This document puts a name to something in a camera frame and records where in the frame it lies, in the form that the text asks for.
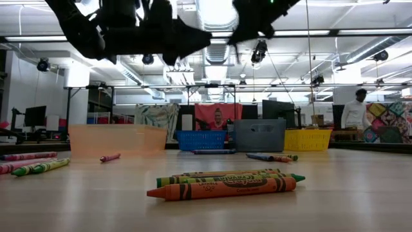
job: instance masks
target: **wooden table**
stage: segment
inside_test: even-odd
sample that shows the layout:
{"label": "wooden table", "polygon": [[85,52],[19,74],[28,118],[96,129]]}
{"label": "wooden table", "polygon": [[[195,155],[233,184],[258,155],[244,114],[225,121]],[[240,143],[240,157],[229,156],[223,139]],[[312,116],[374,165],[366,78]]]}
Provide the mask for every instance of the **wooden table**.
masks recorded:
{"label": "wooden table", "polygon": [[[292,164],[168,151],[77,159],[27,177],[0,176],[1,231],[412,231],[412,157],[348,150],[294,153]],[[305,175],[295,191],[164,202],[155,178],[184,171],[277,167]]]}

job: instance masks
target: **ceiling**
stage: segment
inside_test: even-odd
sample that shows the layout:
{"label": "ceiling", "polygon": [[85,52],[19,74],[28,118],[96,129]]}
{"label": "ceiling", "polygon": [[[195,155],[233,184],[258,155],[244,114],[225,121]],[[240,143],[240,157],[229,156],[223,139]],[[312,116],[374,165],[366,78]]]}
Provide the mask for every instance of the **ceiling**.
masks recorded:
{"label": "ceiling", "polygon": [[[410,17],[412,12],[412,1],[392,0],[383,5],[381,0],[308,0],[309,28],[310,29],[332,29],[332,28],[393,28]],[[197,12],[188,10],[195,7],[194,0],[178,0],[178,15],[189,26],[198,26]],[[278,19],[274,24],[276,30],[307,29],[306,5],[301,1],[288,11],[286,17]],[[48,6],[26,5],[6,6],[0,5],[0,35],[56,35],[62,34],[58,21]],[[312,68],[322,64],[318,71],[325,77],[325,82],[341,82],[343,80],[334,77],[333,63],[335,58],[355,51],[366,43],[375,39],[374,37],[340,37],[340,38],[311,38],[310,50],[308,39],[289,38],[272,39],[267,41],[269,55],[263,59],[261,68],[252,69],[250,55],[256,45],[256,41],[247,41],[239,46],[241,53],[241,64],[236,63],[234,51],[230,53],[227,74],[222,83],[239,83],[240,74],[246,75],[248,84],[277,84],[282,81],[287,84],[295,84],[310,81],[310,64]],[[389,75],[397,70],[411,66],[412,56],[408,53],[412,50],[412,39],[409,37],[402,42],[386,49],[389,59],[378,63],[376,69],[375,61],[361,61],[357,64],[362,70],[360,82],[374,82],[377,77]],[[54,64],[64,65],[72,60],[81,60],[92,70],[91,79],[95,81],[106,81],[108,83],[125,85],[125,77],[108,62],[85,59],[69,43],[25,43],[22,51],[25,54],[36,54],[37,52],[48,52],[53,56],[58,51],[69,51],[68,57],[50,58]],[[131,59],[123,57],[124,62],[130,69],[139,74],[146,84],[168,84],[164,78],[164,64],[157,56],[151,65],[143,65],[141,56],[137,55]],[[196,84],[206,83],[202,51],[188,56],[187,61],[193,69],[193,77]],[[412,79],[412,74],[406,73],[388,82],[405,82]],[[282,91],[279,89],[245,88],[244,92],[267,92]],[[399,89],[392,88],[391,94]],[[147,94],[142,90],[125,92],[127,94]]]}

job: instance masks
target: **patterned fabric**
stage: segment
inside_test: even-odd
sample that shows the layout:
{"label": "patterned fabric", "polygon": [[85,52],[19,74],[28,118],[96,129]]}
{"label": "patterned fabric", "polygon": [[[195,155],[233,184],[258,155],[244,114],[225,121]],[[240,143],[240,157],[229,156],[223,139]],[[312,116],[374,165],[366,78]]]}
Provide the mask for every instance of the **patterned fabric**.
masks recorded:
{"label": "patterned fabric", "polygon": [[366,116],[372,127],[364,132],[365,142],[411,143],[409,140],[412,123],[411,103],[372,103],[366,108]]}
{"label": "patterned fabric", "polygon": [[167,142],[173,141],[179,114],[178,104],[136,106],[135,124],[167,129]]}

